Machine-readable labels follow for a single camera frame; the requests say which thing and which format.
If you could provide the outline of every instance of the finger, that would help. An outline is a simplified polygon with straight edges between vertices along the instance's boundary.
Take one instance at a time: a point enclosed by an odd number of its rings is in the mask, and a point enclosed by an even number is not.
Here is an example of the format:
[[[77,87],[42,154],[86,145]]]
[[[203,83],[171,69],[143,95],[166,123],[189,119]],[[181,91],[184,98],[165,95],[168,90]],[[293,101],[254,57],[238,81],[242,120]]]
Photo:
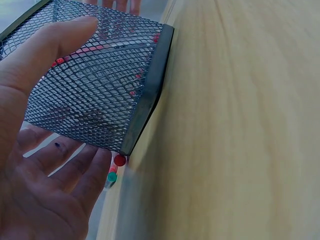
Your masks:
[[[114,0],[102,0],[102,7],[112,9]]]
[[[71,195],[78,200],[84,213],[90,217],[91,211],[106,183],[111,163],[111,152],[99,149],[85,174],[80,178]]]
[[[97,151],[97,147],[86,145],[74,158],[52,174],[50,178],[57,182],[61,190],[70,193],[80,177],[87,171]]]
[[[28,95],[54,60],[79,49],[96,28],[90,16],[45,25],[1,61],[0,85]]]
[[[55,59],[80,48],[96,28],[95,17],[50,23],[0,61],[0,116],[5,116],[0,122],[0,141],[8,150],[0,160],[6,158],[16,140],[32,88]]]
[[[25,154],[38,147],[38,145],[51,134],[51,131],[41,127],[28,125],[26,128],[20,130],[16,140],[22,154]]]
[[[140,15],[141,0],[131,0],[130,13],[136,16]]]
[[[116,0],[116,9],[121,12],[127,11],[128,0]]]
[[[59,136],[47,146],[41,148],[28,157],[46,175],[64,164],[70,156],[81,146],[81,142],[65,136]]]
[[[97,5],[98,0],[83,0],[82,2],[83,2],[84,4]]]

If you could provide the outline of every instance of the light wood table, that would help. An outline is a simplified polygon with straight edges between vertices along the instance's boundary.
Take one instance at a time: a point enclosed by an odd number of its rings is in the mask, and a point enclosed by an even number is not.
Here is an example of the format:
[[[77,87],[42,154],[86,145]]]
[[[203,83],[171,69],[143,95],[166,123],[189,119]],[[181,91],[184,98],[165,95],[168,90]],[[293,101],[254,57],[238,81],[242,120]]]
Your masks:
[[[163,92],[98,239],[320,239],[319,13],[319,0],[169,1]]]

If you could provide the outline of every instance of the floor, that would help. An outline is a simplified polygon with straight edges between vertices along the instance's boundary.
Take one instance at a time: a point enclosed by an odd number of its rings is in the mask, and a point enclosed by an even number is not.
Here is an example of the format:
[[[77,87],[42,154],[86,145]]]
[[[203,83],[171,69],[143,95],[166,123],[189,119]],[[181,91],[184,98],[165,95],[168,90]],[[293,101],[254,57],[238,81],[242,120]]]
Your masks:
[[[29,9],[37,0],[0,0],[0,32],[8,27],[15,19]],[[141,3],[141,17],[148,18],[154,21],[159,21],[161,15],[165,9],[167,0],[142,0]],[[37,149],[27,154],[31,155],[39,148],[45,147],[51,140],[56,138],[58,135],[53,134],[47,138]],[[92,211],[89,221],[89,233],[87,240],[95,240],[97,237],[99,221],[101,217],[101,211],[104,204],[104,199],[107,191],[104,190],[99,196],[94,209]]]

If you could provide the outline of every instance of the palm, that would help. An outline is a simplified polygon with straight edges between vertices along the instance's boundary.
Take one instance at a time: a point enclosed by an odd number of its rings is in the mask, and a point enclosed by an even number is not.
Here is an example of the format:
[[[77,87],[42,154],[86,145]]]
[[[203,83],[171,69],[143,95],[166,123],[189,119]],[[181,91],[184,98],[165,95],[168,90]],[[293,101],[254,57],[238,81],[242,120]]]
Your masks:
[[[37,136],[33,140],[28,137],[32,132]],[[80,146],[60,136],[30,157],[23,157],[49,134],[35,127],[21,131],[0,171],[1,239],[79,240],[88,232],[89,216],[104,186],[111,153],[87,145],[48,177]]]

